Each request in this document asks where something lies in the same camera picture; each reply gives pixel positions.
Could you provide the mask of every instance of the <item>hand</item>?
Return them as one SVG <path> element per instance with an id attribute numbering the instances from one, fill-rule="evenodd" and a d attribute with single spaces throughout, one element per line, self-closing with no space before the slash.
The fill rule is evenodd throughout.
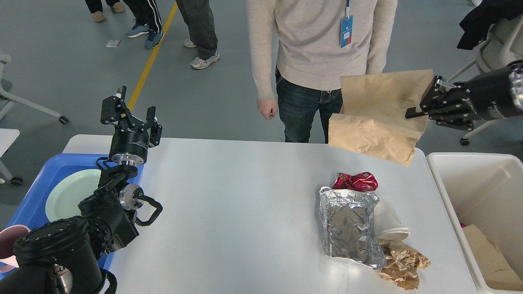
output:
<path id="1" fill-rule="evenodd" d="M 265 117 L 266 120 L 273 119 L 276 113 L 278 112 L 278 103 L 276 98 L 270 100 L 260 100 L 258 99 L 258 110 Z"/>

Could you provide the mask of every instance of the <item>yellow floor line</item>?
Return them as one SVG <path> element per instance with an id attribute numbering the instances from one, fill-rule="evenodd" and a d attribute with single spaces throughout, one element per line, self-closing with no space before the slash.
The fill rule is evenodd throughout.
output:
<path id="1" fill-rule="evenodd" d="M 169 29 L 169 25 L 171 21 L 173 20 L 174 13 L 178 9 L 178 5 L 176 2 L 173 5 L 173 9 L 170 10 L 169 16 L 167 17 L 167 21 L 163 25 L 162 31 L 164 32 L 164 35 L 167 35 L 167 30 Z M 160 50 L 160 47 L 162 46 L 162 42 L 156 46 L 156 48 L 153 49 L 153 52 L 151 52 L 151 56 L 149 56 L 149 60 L 147 60 L 147 64 L 145 65 L 145 68 L 143 69 L 142 75 L 140 76 L 140 79 L 138 80 L 138 84 L 134 88 L 134 92 L 132 93 L 131 100 L 129 100 L 129 103 L 127 104 L 127 107 L 129 110 L 132 110 L 134 108 L 134 105 L 136 104 L 136 101 L 138 100 L 138 96 L 140 95 L 140 92 L 142 91 L 143 84 L 145 84 L 145 80 L 147 79 L 147 76 L 149 75 L 149 72 L 151 71 L 151 67 L 153 66 L 154 60 L 156 59 L 156 56 L 158 55 L 158 51 Z"/>

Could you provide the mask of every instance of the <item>brown shoe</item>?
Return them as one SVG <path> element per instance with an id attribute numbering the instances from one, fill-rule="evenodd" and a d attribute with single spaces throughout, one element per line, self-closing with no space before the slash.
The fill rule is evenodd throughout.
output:
<path id="1" fill-rule="evenodd" d="M 105 19 L 104 14 L 101 11 L 97 11 L 95 13 L 92 13 L 91 15 L 93 16 L 93 20 L 96 22 L 100 22 Z"/>
<path id="2" fill-rule="evenodd" d="M 113 6 L 112 6 L 113 10 L 115 12 L 118 12 L 118 13 L 121 13 L 121 12 L 124 12 L 126 11 L 126 8 L 123 6 L 122 3 L 120 2 L 116 2 Z"/>

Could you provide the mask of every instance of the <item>blue plastic tray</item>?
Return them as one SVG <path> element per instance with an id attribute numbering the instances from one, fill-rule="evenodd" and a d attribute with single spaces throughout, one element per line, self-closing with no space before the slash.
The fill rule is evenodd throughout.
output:
<path id="1" fill-rule="evenodd" d="M 18 206 L 7 226 L 23 224 L 30 229 L 39 228 L 49 222 L 46 216 L 46 202 L 54 187 L 66 177 L 84 169 L 97 168 L 96 160 L 107 157 L 107 154 L 69 154 L 63 153 L 51 157 L 43 165 L 26 196 Z M 143 166 L 138 167 L 138 176 L 129 180 L 138 183 Z M 98 266 L 108 269 L 112 261 L 112 253 L 103 255 L 98 260 Z M 0 280 L 7 276 L 0 273 Z"/>

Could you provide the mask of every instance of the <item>chair caster wheel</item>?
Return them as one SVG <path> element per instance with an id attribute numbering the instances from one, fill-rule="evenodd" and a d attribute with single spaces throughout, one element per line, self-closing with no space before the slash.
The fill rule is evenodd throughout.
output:
<path id="1" fill-rule="evenodd" d="M 59 121 L 61 124 L 65 125 L 65 124 L 69 121 L 69 118 L 67 118 L 67 117 L 65 117 L 65 116 L 61 116 L 61 117 L 58 119 L 58 121 Z"/>
<path id="2" fill-rule="evenodd" d="M 21 177 L 13 177 L 11 179 L 11 185 L 13 185 L 13 186 L 20 186 L 23 181 L 24 181 L 24 179 L 22 179 Z"/>

